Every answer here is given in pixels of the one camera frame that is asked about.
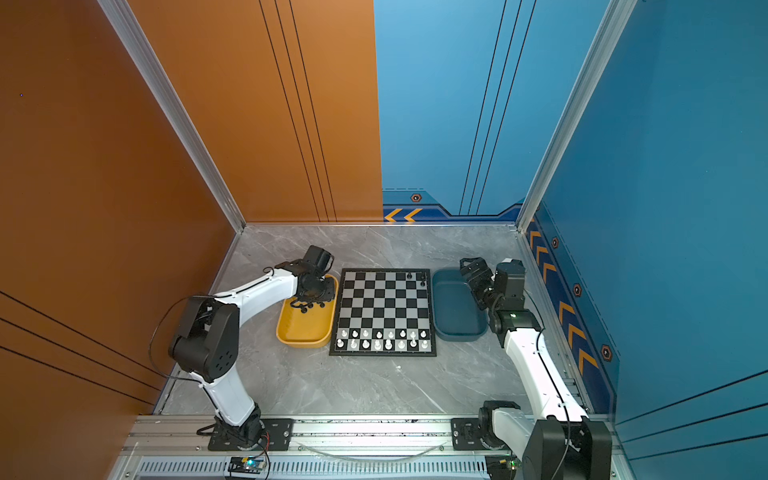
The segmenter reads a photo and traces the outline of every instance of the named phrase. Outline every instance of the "ventilation grille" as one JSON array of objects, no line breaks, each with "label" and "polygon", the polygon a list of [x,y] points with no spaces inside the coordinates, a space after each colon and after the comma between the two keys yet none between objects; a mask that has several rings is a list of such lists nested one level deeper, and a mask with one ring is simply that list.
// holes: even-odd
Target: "ventilation grille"
[{"label": "ventilation grille", "polygon": [[345,460],[276,460],[272,462],[270,478],[301,476],[355,476],[380,477],[381,475],[446,477],[485,474],[485,459],[482,457],[451,457],[416,460],[414,462],[348,462]]},{"label": "ventilation grille", "polygon": [[[271,455],[270,480],[279,478],[487,478],[485,458],[475,455],[428,457],[414,462],[351,462],[334,458],[280,457]],[[142,479],[222,478],[229,457],[144,457],[138,469]],[[259,475],[243,475],[264,478]]]},{"label": "ventilation grille", "polygon": [[229,457],[144,457],[139,465],[139,478],[211,477],[227,473]]}]

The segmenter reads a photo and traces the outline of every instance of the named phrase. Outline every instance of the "yellow chevron arrow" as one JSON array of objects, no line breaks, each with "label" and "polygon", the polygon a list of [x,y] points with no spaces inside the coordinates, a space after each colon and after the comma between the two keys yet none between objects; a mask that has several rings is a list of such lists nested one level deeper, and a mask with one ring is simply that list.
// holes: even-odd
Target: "yellow chevron arrow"
[{"label": "yellow chevron arrow", "polygon": [[416,210],[414,210],[410,214],[406,215],[406,220],[409,221],[409,222],[415,223],[416,220],[413,220],[413,216],[416,215],[420,211],[422,211],[422,209],[421,208],[417,208]]},{"label": "yellow chevron arrow", "polygon": [[574,315],[576,315],[576,312],[574,312],[574,309],[572,306],[568,305],[567,303],[560,302],[560,324],[563,324],[563,310],[567,312],[571,312]]},{"label": "yellow chevron arrow", "polygon": [[533,237],[540,237],[541,234],[539,232],[531,232],[531,250],[533,250]]},{"label": "yellow chevron arrow", "polygon": [[547,270],[552,270],[553,272],[557,272],[558,269],[554,268],[554,265],[551,263],[544,262],[544,283],[547,283]]},{"label": "yellow chevron arrow", "polygon": [[390,221],[390,222],[392,222],[392,223],[395,223],[395,222],[396,222],[396,220],[395,220],[395,219],[393,219],[392,217],[394,217],[395,215],[399,214],[401,210],[402,210],[402,208],[396,208],[396,209],[392,210],[392,213],[390,213],[389,215],[387,215],[386,217],[384,217],[384,219],[385,219],[385,220],[389,220],[389,221]]},{"label": "yellow chevron arrow", "polygon": [[598,361],[592,358],[592,356],[589,353],[586,353],[584,350],[579,349],[578,350],[578,371],[580,374],[584,375],[584,361],[587,360],[589,363],[594,365],[596,369],[599,369]]},{"label": "yellow chevron arrow", "polygon": [[542,253],[549,253],[549,250],[544,247],[536,247],[536,265],[540,265],[539,260],[541,259]]},{"label": "yellow chevron arrow", "polygon": [[584,335],[584,332],[581,331],[581,329],[576,328],[573,323],[568,325],[568,345],[570,345],[571,348],[574,348],[574,333],[585,340],[587,339],[586,335]]}]

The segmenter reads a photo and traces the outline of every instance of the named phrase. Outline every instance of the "plastic tray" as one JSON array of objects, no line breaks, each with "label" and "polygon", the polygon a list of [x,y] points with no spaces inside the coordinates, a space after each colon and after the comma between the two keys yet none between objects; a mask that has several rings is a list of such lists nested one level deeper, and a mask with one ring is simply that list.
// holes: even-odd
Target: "plastic tray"
[{"label": "plastic tray", "polygon": [[326,278],[333,278],[336,284],[336,295],[333,296],[333,300],[326,303],[325,307],[320,308],[319,305],[315,305],[306,313],[301,313],[300,309],[290,305],[296,297],[283,302],[276,331],[280,342],[297,349],[318,349],[331,340],[333,313],[336,311],[336,298],[339,295],[339,281],[333,275],[326,275]]},{"label": "plastic tray", "polygon": [[488,328],[485,311],[475,305],[472,291],[458,268],[438,270],[432,276],[432,305],[435,331],[443,340],[471,342]]}]

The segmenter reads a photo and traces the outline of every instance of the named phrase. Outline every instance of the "blue wall panel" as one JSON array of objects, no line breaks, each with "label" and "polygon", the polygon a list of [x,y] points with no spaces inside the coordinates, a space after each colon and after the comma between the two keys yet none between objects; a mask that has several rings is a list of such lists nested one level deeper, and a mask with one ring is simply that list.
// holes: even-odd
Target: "blue wall panel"
[{"label": "blue wall panel", "polygon": [[451,215],[519,202],[607,4],[376,0],[385,192],[426,191]]},{"label": "blue wall panel", "polygon": [[[619,422],[766,368],[765,18],[765,2],[638,2],[545,195],[621,358]],[[619,435],[764,401],[746,388],[628,421]],[[648,455],[768,432],[763,410],[627,449],[644,445]],[[765,445],[632,465],[640,478],[764,478],[754,460],[725,477],[692,462],[760,458]]]}]

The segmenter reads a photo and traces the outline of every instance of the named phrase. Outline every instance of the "yellow tray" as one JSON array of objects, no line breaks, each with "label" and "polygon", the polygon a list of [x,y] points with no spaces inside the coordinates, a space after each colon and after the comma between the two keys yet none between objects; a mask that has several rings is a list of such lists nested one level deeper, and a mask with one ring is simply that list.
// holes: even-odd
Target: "yellow tray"
[{"label": "yellow tray", "polygon": [[290,305],[296,297],[283,302],[283,310],[277,321],[277,339],[280,342],[298,349],[318,349],[331,340],[336,297],[339,295],[339,281],[333,275],[326,275],[326,278],[333,278],[336,293],[333,295],[333,300],[326,303],[324,308],[315,305],[306,313],[301,313],[300,309]]}]

